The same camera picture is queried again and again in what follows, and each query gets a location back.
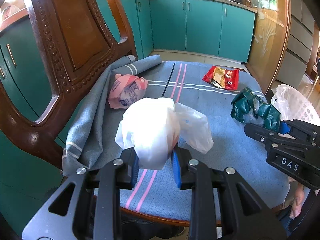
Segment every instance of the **metal screw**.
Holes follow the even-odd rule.
[[[81,175],[84,174],[87,170],[84,167],[78,168],[77,169],[77,174]]]
[[[191,166],[197,166],[199,164],[199,161],[196,159],[191,159],[191,160],[189,160],[189,164]]]
[[[123,164],[123,160],[121,160],[121,159],[115,159],[115,160],[113,161],[113,164],[114,164],[115,166],[120,166],[120,165]]]
[[[236,170],[234,168],[232,168],[232,167],[228,167],[228,168],[226,168],[226,172],[228,174],[235,174]]]

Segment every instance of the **chair backrest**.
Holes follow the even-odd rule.
[[[42,116],[31,122],[0,82],[0,130],[20,149],[61,169],[63,149],[55,138],[100,74],[117,59],[136,56],[133,34],[120,0],[108,0],[119,43],[96,0],[24,1],[53,96]]]

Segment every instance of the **red food package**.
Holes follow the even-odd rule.
[[[239,69],[228,70],[212,66],[202,80],[218,88],[236,90],[239,84]]]

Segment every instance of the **pink wrapper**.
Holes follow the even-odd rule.
[[[148,81],[144,78],[126,74],[116,74],[116,81],[109,93],[108,102],[113,109],[128,108],[143,98]]]

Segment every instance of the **crumpled green packaging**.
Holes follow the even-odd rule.
[[[244,88],[231,102],[231,117],[241,123],[253,123],[266,129],[279,131],[280,112],[268,105],[248,87]]]

